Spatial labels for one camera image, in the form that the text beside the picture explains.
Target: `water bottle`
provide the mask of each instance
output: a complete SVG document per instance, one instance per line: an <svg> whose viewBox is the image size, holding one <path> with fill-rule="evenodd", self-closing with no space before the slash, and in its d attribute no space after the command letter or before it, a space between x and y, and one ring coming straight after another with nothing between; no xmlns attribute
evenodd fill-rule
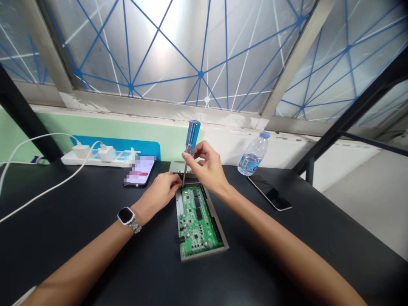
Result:
<svg viewBox="0 0 408 306"><path fill-rule="evenodd" d="M259 137L249 144L238 164L238 171L241 174L245 176L254 174L266 154L270 136L268 132L262 131Z"/></svg>

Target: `blue screwdriver handle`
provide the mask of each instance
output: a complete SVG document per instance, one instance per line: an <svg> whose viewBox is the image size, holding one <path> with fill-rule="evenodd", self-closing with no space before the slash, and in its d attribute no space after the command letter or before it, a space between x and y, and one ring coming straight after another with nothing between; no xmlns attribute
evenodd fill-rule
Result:
<svg viewBox="0 0 408 306"><path fill-rule="evenodd" d="M187 133L185 152L191 155L193 155L193 150L196 147L200 125L201 123L197 120L191 120L188 124L188 133Z"/></svg>

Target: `white watch face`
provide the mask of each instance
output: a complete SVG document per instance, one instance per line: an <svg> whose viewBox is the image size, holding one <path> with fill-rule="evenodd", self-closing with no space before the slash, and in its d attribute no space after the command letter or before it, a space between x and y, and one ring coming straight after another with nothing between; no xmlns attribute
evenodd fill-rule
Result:
<svg viewBox="0 0 408 306"><path fill-rule="evenodd" d="M123 225L128 225L135 218L135 214L129 207L124 207L118 212L118 219Z"/></svg>

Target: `table surface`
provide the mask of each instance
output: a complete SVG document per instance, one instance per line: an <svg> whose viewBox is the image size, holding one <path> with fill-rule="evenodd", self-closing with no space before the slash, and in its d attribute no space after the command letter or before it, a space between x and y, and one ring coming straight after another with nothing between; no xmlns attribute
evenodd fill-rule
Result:
<svg viewBox="0 0 408 306"><path fill-rule="evenodd" d="M149 184L169 162L157 162ZM70 176L77 166L12 165L0 218ZM259 168L293 208L277 212L233 166L228 181L331 264L368 303L407 298L408 263L291 170ZM145 188L123 187L123 169L84 167L0 224L0 305L11 305L111 225ZM211 195L226 252L180 263L173 199L131 238L85 305L308 305L249 228Z"/></svg>

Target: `white charger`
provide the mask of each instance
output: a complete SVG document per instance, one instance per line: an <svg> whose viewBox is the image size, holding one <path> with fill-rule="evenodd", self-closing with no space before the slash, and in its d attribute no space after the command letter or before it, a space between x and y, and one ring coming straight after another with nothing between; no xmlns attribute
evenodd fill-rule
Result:
<svg viewBox="0 0 408 306"><path fill-rule="evenodd" d="M79 159L85 159L91 148L88 145L77 144L72 147L72 150Z"/></svg>
<svg viewBox="0 0 408 306"><path fill-rule="evenodd" d="M98 150L98 155L101 158L102 162L111 162L115 159L116 153L113 146L107 146L101 144L101 147Z"/></svg>

